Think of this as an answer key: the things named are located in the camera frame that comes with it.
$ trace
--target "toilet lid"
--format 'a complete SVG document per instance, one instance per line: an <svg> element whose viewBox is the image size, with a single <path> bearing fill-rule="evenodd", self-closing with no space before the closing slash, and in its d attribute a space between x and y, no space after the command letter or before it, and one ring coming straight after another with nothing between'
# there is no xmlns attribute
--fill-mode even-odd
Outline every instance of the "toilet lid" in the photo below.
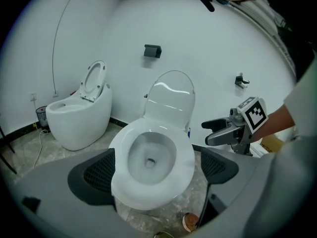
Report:
<svg viewBox="0 0 317 238"><path fill-rule="evenodd" d="M104 86L106 71L104 61L99 60L90 65L80 83L80 97L94 102Z"/></svg>
<svg viewBox="0 0 317 238"><path fill-rule="evenodd" d="M145 106L145 117L184 129L195 105L191 79L183 72L166 72L153 84Z"/></svg>

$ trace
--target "sleeve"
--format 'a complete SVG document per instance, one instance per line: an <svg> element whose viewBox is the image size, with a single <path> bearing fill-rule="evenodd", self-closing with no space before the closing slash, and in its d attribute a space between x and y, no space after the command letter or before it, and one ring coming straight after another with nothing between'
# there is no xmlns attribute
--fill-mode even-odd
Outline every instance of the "sleeve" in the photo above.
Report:
<svg viewBox="0 0 317 238"><path fill-rule="evenodd" d="M317 58L284 100L301 136L317 135Z"/></svg>

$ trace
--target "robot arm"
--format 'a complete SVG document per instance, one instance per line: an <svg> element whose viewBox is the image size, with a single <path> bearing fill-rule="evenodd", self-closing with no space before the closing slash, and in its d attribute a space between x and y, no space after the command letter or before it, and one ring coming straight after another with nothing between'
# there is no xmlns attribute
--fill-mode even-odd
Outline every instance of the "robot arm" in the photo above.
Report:
<svg viewBox="0 0 317 238"><path fill-rule="evenodd" d="M229 117L202 123L203 128L212 130L205 143L210 146L230 144L235 153L252 156L249 152L252 135L267 120L264 100L249 97L232 108Z"/></svg>

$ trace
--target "human arm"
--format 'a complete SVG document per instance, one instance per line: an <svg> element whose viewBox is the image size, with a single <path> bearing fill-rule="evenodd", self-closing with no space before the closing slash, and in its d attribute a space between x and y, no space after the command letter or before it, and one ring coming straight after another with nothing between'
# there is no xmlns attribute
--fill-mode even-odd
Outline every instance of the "human arm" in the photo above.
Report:
<svg viewBox="0 0 317 238"><path fill-rule="evenodd" d="M282 105L278 110L268 115L267 122L253 134L252 142L258 141L265 136L290 128L294 125L294 121L287 108L285 105Z"/></svg>

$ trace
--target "toilet bowl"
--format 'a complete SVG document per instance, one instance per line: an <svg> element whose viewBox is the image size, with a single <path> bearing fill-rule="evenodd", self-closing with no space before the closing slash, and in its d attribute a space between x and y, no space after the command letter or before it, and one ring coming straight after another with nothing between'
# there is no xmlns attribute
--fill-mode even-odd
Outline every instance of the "toilet bowl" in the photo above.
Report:
<svg viewBox="0 0 317 238"><path fill-rule="evenodd" d="M85 148L104 134L112 104L111 88L105 77L106 64L96 61L87 69L75 94L47 106L51 132L64 148Z"/></svg>
<svg viewBox="0 0 317 238"><path fill-rule="evenodd" d="M180 71L163 74L147 95L144 112L113 139L111 192L123 204L151 210L169 203L189 185L195 168L187 136L194 86Z"/></svg>

